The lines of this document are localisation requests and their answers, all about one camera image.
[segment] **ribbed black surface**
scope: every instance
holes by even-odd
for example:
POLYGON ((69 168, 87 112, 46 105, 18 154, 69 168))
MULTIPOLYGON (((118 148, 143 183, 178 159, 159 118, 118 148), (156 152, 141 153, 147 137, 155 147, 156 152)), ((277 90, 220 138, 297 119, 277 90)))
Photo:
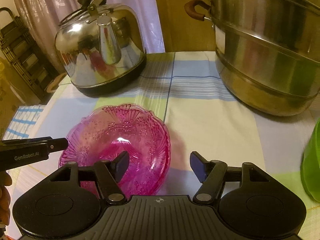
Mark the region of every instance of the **ribbed black surface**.
MULTIPOLYGON (((21 240, 30 240, 24 236, 21 240)), ((245 240, 226 228, 212 208, 188 196, 133 196, 109 207, 90 229, 70 240, 245 240)))

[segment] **sticker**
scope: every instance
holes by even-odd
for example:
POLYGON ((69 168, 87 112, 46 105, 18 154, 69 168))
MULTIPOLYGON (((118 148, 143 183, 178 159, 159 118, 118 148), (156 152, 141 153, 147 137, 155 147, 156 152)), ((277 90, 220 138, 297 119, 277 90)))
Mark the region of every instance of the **sticker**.
POLYGON ((216 26, 216 45, 220 52, 224 54, 226 46, 226 34, 216 26))

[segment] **pink curtain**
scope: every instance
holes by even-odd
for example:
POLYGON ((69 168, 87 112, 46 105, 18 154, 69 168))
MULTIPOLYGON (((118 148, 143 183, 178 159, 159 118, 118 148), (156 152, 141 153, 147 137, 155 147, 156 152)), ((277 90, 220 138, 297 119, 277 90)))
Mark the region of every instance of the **pink curtain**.
MULTIPOLYGON (((77 0, 14 0, 18 12, 49 60, 62 73, 54 48, 54 38, 59 22, 72 11, 80 8, 77 0)), ((161 26, 156 0, 107 0, 107 3, 123 3, 137 14, 147 52, 164 52, 161 26)))

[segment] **kettle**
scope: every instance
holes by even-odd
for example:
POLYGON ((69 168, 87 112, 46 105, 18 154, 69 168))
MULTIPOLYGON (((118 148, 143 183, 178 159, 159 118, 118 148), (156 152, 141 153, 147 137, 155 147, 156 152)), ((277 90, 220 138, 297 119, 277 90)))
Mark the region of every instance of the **kettle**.
POLYGON ((58 57, 73 85, 99 96, 137 78, 146 65, 146 49, 135 12, 106 0, 78 0, 80 9, 60 23, 58 57))

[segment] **silver screw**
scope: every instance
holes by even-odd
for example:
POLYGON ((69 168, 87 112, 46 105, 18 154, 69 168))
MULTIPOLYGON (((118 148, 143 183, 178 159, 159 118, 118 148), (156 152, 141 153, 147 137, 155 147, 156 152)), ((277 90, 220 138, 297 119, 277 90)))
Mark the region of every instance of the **silver screw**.
POLYGON ((206 193, 201 193, 196 196, 196 199, 199 201, 209 201, 211 199, 211 196, 206 193))
POLYGON ((123 200, 124 196, 119 193, 114 193, 114 194, 109 195, 108 199, 110 199, 111 201, 117 202, 117 201, 123 200))

